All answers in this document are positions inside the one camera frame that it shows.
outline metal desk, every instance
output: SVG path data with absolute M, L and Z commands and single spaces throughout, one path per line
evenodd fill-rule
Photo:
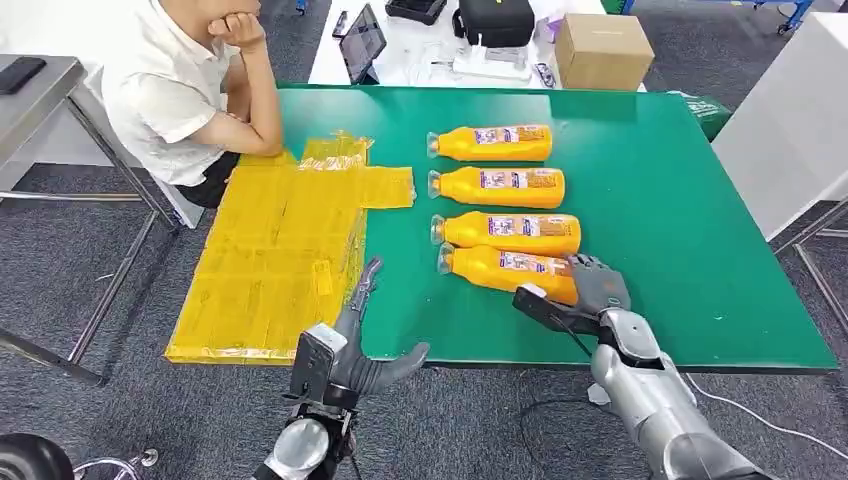
M 0 55 L 0 68 L 11 63 L 15 58 L 17 57 L 14 55 Z M 127 179 L 135 193 L 56 194 L 0 191 L 0 198 L 72 202 L 143 201 L 150 207 L 150 213 L 145 218 L 144 224 L 100 298 L 97 308 L 95 308 L 76 345 L 67 357 L 18 337 L 4 328 L 0 328 L 0 347 L 21 354 L 38 363 L 58 368 L 66 375 L 84 382 L 102 385 L 106 379 L 102 375 L 81 366 L 82 357 L 97 333 L 106 312 L 109 311 L 109 306 L 138 256 L 138 252 L 153 228 L 154 222 L 158 220 L 170 231 L 176 231 L 179 224 L 168 210 L 163 208 L 150 194 L 127 165 L 126 159 L 121 158 L 121 155 L 111 146 L 110 141 L 90 119 L 86 108 L 96 105 L 97 101 L 88 89 L 80 86 L 85 77 L 85 69 L 79 60 L 73 57 L 43 58 L 47 61 L 47 66 L 33 77 L 23 89 L 15 95 L 0 96 L 0 167 L 9 161 L 12 155 L 33 136 L 54 111 L 67 107 L 109 161 Z

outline black pants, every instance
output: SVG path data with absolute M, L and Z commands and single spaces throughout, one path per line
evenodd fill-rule
M 189 202 L 200 205 L 203 208 L 218 208 L 221 204 L 221 198 L 224 196 L 224 191 L 227 189 L 227 179 L 230 178 L 230 173 L 238 165 L 239 154 L 233 152 L 224 152 L 221 158 L 215 160 L 215 163 L 209 165 L 203 175 L 206 180 L 200 185 L 186 187 L 177 185 L 177 190 Z

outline tablet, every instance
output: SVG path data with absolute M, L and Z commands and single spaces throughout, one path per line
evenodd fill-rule
M 362 83 L 371 63 L 386 48 L 386 37 L 380 30 L 371 5 L 366 3 L 359 16 L 339 43 L 351 85 Z

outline plastic bottle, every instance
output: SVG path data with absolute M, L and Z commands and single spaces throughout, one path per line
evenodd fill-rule
M 427 134 L 427 153 L 459 161 L 544 162 L 551 156 L 553 140 L 547 125 L 459 127 L 442 135 Z
M 430 171 L 430 198 L 507 207 L 556 208 L 565 196 L 565 175 L 556 168 L 462 167 L 451 173 Z
M 525 283 L 544 289 L 548 298 L 567 305 L 577 303 L 577 287 L 571 266 L 562 258 L 501 252 L 488 245 L 439 249 L 439 273 L 455 273 L 481 287 L 514 292 Z
M 489 245 L 498 250 L 559 257 L 577 253 L 580 222 L 560 214 L 468 212 L 456 218 L 433 215 L 430 240 L 460 247 Z

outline white shirt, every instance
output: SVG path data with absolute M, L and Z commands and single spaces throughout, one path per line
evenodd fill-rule
M 103 71 L 103 101 L 118 138 L 155 177 L 172 185 L 203 183 L 224 150 L 188 136 L 226 109 L 221 83 L 236 47 L 213 51 L 192 40 L 159 4 L 138 0 L 120 58 Z

